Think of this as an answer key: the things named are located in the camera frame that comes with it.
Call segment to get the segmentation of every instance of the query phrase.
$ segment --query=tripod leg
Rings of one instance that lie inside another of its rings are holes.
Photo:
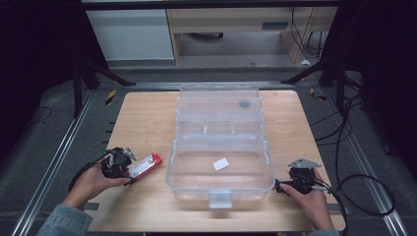
[[[104,76],[110,78],[111,80],[119,83],[122,86],[134,86],[136,84],[136,83],[133,83],[133,82],[128,82],[128,81],[118,77],[117,75],[111,73],[108,70],[105,70],[105,69],[101,68],[99,65],[95,64],[94,62],[92,62],[90,60],[83,60],[83,63],[86,66],[88,66],[88,67],[92,68],[93,70],[103,74]]]

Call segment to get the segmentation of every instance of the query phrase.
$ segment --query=white cabinet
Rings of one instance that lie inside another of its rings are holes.
[[[165,10],[87,11],[87,14],[110,67],[134,66],[135,62],[142,63],[144,60],[173,63]]]

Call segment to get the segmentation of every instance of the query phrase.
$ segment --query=hand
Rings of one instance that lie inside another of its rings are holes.
[[[95,164],[80,176],[62,204],[82,209],[88,200],[95,198],[104,190],[129,181],[129,178],[108,179],[102,174],[100,165]]]
[[[319,172],[316,169],[314,171],[316,179],[322,180]],[[323,191],[312,190],[309,194],[303,195],[289,185],[280,184],[280,187],[298,203],[304,214],[312,221],[316,230],[333,228],[328,213],[328,203]]]

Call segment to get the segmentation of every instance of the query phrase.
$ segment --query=aluminum rail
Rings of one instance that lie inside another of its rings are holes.
[[[335,100],[334,95],[330,91],[328,91],[328,89],[325,89],[325,93],[327,97],[330,97],[330,99],[328,100],[333,110],[338,110],[335,104],[333,103],[333,101]],[[340,116],[340,114],[338,114],[337,118],[341,123],[342,117]],[[353,132],[348,134],[348,130],[350,129],[350,127],[347,128],[348,129],[345,129],[345,133],[346,135],[348,135],[350,150],[353,153],[353,156],[355,158],[356,163],[358,164],[360,171],[363,174],[370,175],[378,179],[377,173],[375,172],[371,163],[368,161],[365,152],[361,149],[361,146],[359,145],[359,142],[356,139],[355,135],[353,134]],[[387,212],[391,208],[391,202],[389,195],[387,194],[384,187],[376,183],[375,181],[371,181],[369,179],[366,179],[365,182],[380,212]],[[408,236],[408,232],[405,229],[405,226],[402,223],[396,210],[394,210],[391,214],[385,216],[384,221],[386,222],[387,228],[392,236]]]
[[[203,9],[203,8],[283,8],[283,7],[338,7],[361,3],[364,0],[199,0],[145,2],[88,2],[55,5],[57,8],[77,8],[85,11]]]
[[[49,164],[45,174],[43,175],[42,180],[37,186],[37,189],[31,197],[30,202],[26,206],[24,213],[16,223],[12,235],[15,236],[28,234],[31,225],[33,224],[33,221],[36,218],[36,215],[39,212],[40,207],[42,206],[43,201],[45,200],[46,195],[48,194],[49,189],[52,186],[53,181],[55,180],[59,167],[64,161],[64,158],[74,140],[74,137],[77,135],[80,125],[83,122],[84,117],[86,116],[93,95],[94,91],[88,90],[86,98],[84,100],[84,108],[82,109],[80,115],[74,118],[71,122],[67,130],[67,133],[65,134],[59,148],[55,152],[55,155],[53,156],[51,163]]]

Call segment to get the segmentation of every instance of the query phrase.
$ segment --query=clear plastic storage box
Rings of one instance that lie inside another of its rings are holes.
[[[274,186],[257,84],[182,86],[175,128],[166,183],[177,199],[231,208]]]

